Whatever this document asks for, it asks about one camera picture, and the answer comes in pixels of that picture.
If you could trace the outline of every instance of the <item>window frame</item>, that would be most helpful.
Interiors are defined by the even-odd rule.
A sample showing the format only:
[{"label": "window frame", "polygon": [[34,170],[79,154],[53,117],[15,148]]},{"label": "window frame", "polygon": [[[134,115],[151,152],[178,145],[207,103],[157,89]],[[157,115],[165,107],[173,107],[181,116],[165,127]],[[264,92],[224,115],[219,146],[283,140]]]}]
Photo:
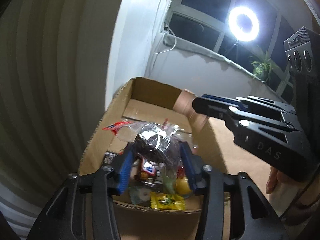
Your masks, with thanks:
[{"label": "window frame", "polygon": [[[205,13],[198,11],[196,9],[193,9],[191,7],[182,5],[181,2],[182,2],[182,0],[172,0],[171,1],[170,7],[169,7],[168,12],[165,17],[165,21],[167,23],[170,23],[172,15],[176,14],[176,15],[185,17],[187,19],[190,19],[192,21],[195,21],[197,23],[200,23],[202,25],[205,25],[209,28],[212,28],[212,29],[218,31],[220,34],[219,34],[218,40],[215,44],[215,47],[213,49],[213,51],[216,53],[218,53],[220,46],[222,44],[222,41],[225,36],[228,36],[230,38],[234,38],[234,35],[230,32],[230,30],[228,28],[228,16],[230,14],[231,9],[235,6],[236,0],[231,0],[225,22],[221,22],[218,19],[216,19],[208,14],[205,14]],[[274,28],[273,35],[271,37],[271,41],[270,41],[269,48],[268,48],[268,54],[271,56],[273,49],[275,47],[275,44],[276,44],[277,37],[278,37],[282,14],[281,14],[280,10],[274,4],[272,4],[272,3],[270,3],[270,4],[277,11],[275,28]],[[244,46],[246,49],[248,49],[255,56],[263,57],[263,55],[261,55],[261,50],[258,49],[258,46],[253,46],[251,44],[241,42],[241,41],[239,41],[239,43],[242,46]],[[289,82],[289,78],[290,78],[289,64],[287,65],[285,71],[282,71],[282,69],[279,67],[273,69],[272,71],[281,80],[276,91],[275,91],[275,93],[281,97],[281,95],[283,94],[284,89],[286,88],[287,85],[293,87],[293,84]]]}]

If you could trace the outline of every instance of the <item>human hand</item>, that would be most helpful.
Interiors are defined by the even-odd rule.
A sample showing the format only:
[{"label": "human hand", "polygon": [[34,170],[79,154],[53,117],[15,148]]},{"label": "human hand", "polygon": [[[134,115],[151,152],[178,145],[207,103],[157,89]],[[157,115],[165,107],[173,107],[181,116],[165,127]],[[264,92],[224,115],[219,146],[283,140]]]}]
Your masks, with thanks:
[{"label": "human hand", "polygon": [[[279,183],[295,186],[295,187],[298,187],[299,189],[304,189],[305,186],[308,184],[308,181],[297,182],[291,179],[289,176],[285,175],[283,172],[279,171],[278,169],[270,166],[270,175],[266,185],[266,193],[271,194]],[[308,188],[308,190],[301,196],[301,198],[299,199],[299,202],[303,205],[310,205],[317,199],[317,197],[319,196],[319,193],[320,193],[320,178],[319,176],[317,176],[314,182]]]}]

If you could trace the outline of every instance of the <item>plastic bag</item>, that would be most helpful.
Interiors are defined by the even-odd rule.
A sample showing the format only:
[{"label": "plastic bag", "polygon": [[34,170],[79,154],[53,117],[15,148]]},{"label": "plastic bag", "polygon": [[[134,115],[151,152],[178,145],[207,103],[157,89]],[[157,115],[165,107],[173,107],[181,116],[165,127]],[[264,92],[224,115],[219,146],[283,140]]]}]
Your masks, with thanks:
[{"label": "plastic bag", "polygon": [[121,121],[104,130],[111,130],[119,140],[133,142],[136,151],[164,174],[175,179],[182,165],[179,137],[175,125],[159,127],[150,122]]}]

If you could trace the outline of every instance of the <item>white cable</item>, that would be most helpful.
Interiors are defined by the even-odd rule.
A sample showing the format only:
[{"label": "white cable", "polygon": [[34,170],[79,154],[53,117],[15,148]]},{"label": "white cable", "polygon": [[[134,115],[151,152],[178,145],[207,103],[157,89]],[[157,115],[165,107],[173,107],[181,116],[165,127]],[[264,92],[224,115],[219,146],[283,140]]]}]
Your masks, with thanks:
[{"label": "white cable", "polygon": [[152,43],[153,43],[153,31],[154,31],[154,29],[155,29],[156,19],[157,19],[157,15],[158,15],[158,12],[159,12],[159,7],[160,7],[160,4],[161,4],[161,1],[162,1],[162,0],[160,0],[159,3],[158,3],[158,7],[157,7],[157,10],[156,10],[155,20],[153,21],[153,26],[152,26],[152,30],[151,30],[151,45],[152,45]]},{"label": "white cable", "polygon": [[172,32],[172,35],[174,36],[174,45],[171,49],[167,49],[165,51],[161,51],[161,52],[155,52],[155,54],[160,54],[160,53],[164,53],[164,52],[168,52],[170,50],[173,50],[175,48],[175,46],[177,45],[177,36],[174,34],[174,32],[170,29],[169,25],[166,24],[166,26],[168,27],[169,31]]}]

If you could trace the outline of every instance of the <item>floor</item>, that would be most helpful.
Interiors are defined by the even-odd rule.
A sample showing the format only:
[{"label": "floor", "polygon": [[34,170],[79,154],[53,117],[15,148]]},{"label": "floor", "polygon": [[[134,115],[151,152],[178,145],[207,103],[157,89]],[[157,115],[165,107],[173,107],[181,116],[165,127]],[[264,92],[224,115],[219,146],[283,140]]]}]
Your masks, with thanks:
[{"label": "floor", "polygon": [[262,193],[266,194],[266,183],[269,178],[270,165],[233,143],[233,133],[224,125],[224,121],[210,118],[217,141],[229,174],[245,171],[256,183]]}]

